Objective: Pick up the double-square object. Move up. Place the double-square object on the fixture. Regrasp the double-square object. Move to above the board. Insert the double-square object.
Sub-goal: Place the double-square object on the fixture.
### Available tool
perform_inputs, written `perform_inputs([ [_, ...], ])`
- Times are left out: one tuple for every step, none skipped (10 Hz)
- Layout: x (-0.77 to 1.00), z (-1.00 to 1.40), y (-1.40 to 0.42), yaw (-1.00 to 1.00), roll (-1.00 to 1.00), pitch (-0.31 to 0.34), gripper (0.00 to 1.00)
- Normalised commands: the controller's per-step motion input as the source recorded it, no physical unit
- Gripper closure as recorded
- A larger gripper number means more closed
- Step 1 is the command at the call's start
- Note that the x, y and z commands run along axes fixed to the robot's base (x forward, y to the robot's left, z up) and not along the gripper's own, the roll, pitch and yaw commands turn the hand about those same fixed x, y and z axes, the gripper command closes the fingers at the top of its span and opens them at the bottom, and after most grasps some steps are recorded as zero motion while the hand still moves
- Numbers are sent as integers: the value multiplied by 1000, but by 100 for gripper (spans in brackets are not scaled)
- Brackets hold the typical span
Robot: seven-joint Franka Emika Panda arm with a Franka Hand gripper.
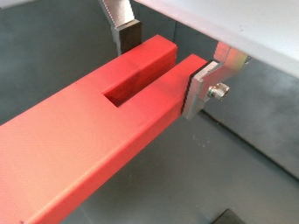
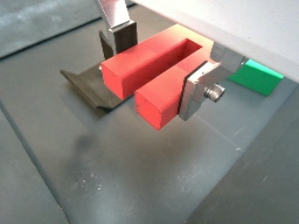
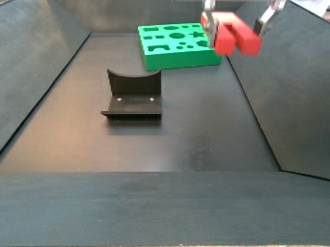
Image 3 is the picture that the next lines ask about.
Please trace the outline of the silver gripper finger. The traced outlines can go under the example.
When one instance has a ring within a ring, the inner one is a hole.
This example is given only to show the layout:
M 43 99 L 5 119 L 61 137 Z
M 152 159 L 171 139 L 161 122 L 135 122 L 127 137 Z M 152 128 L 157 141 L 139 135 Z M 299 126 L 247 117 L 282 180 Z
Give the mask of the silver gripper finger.
M 268 7 L 263 14 L 256 18 L 254 24 L 254 33 L 263 36 L 271 28 L 271 21 L 283 10 L 286 0 L 270 0 Z
M 208 38 L 208 47 L 214 47 L 215 34 L 216 34 L 216 22 L 212 17 L 212 11 L 215 8 L 215 0 L 201 0 L 203 13 L 206 16 L 206 24 L 203 25 L 203 29 L 207 33 Z

